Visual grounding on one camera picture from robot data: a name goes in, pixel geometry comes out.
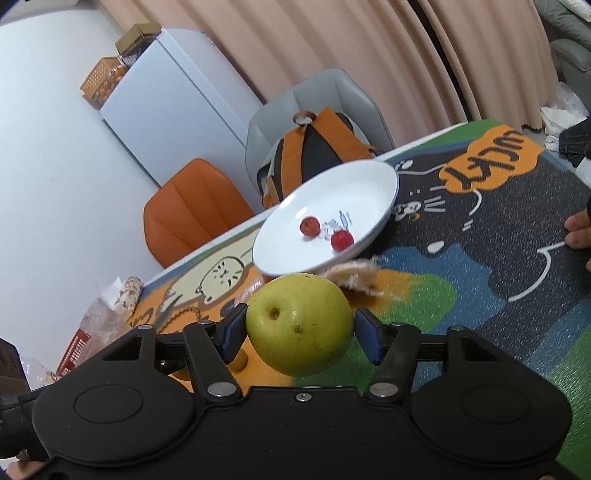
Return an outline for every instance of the orange chair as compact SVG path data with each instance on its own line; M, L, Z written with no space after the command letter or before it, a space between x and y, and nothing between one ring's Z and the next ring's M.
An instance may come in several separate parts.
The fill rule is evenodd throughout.
M228 177L196 158L146 204L146 243L166 268L253 215Z

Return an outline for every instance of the table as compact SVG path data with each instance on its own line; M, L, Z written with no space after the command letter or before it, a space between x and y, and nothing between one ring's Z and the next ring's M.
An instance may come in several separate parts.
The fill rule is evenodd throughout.
M379 256L375 288L383 297L348 294L383 322L423 332L465 325L558 386L573 407L559 461L591 478L590 251L564 246L563 222L586 206L589 189L554 157L506 125L486 120L456 126L388 152L400 175L392 216L363 253ZM176 263L146 286L132 326L181 330L197 315L221 319L263 285L251 249L264 212ZM217 267L233 268L220 282ZM366 387L374 367L356 341L336 365L312 377L273 371L249 341L235 374L250 385ZM437 375L419 365L415 387Z

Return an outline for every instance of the gray sofa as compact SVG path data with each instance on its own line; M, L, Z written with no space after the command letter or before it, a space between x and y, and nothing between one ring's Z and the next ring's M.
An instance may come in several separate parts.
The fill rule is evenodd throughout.
M591 24L558 0L534 0L558 73L591 111Z

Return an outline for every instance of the finger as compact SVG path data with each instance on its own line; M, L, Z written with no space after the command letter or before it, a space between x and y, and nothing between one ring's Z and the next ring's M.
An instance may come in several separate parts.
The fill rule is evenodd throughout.
M568 217L564 223L564 228L566 228L569 232L572 232L574 230L586 228L589 225L591 225L591 221L589 220L587 209L585 209L581 210L579 213L575 213L573 216Z
M570 248L590 248L591 247L591 226L582 230L575 230L566 236L566 244Z
M42 465L41 462L24 462L23 460L19 460L8 465L6 474L12 480L22 480L35 473Z

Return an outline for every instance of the orange backpack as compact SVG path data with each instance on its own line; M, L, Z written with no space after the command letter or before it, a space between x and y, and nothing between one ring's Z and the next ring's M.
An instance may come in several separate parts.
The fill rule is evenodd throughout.
M343 113L328 107L318 115L302 110L293 121L298 126L278 141L257 172L264 208L279 204L302 183L329 168L374 157L374 147Z

